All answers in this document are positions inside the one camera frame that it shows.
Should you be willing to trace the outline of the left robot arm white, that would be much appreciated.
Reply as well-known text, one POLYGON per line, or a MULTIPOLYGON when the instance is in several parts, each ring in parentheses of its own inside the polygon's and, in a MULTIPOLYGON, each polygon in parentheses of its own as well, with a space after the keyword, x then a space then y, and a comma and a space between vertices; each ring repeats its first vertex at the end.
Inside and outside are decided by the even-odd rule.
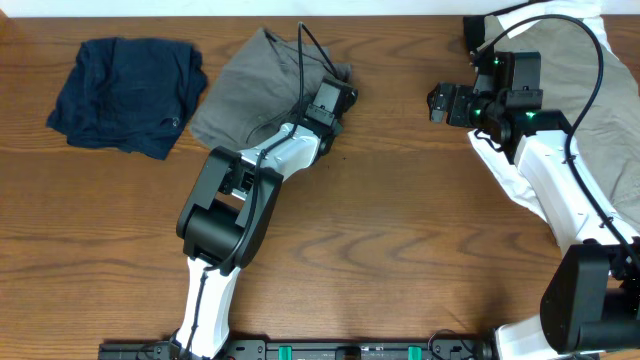
POLYGON ((230 334, 229 311, 240 271, 257 254, 283 183, 326 155, 358 91, 331 76, 301 97, 279 130, 260 144, 213 149, 178 218, 188 258, 184 320, 169 342, 173 359, 213 359, 230 334))

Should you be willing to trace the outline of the grey shorts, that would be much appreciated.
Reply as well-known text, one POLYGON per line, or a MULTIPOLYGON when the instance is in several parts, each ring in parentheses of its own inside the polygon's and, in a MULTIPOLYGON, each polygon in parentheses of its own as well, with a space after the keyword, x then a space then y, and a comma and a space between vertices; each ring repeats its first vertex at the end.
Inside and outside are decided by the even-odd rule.
POLYGON ((315 97, 330 67, 328 47, 304 44, 260 28, 224 65, 190 120, 192 136, 210 149, 251 148, 293 123, 299 104, 315 97))

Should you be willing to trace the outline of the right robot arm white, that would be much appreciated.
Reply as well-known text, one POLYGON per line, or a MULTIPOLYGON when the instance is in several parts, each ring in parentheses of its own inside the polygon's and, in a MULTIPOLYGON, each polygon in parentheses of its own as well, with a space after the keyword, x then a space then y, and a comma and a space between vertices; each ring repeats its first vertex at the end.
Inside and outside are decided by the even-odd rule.
POLYGON ((562 261, 530 319, 503 325, 494 359, 592 359, 639 345, 639 234, 620 219, 582 161, 571 126, 542 107, 541 56, 498 52, 472 86, 440 82, 434 123, 470 128, 532 187, 562 261))

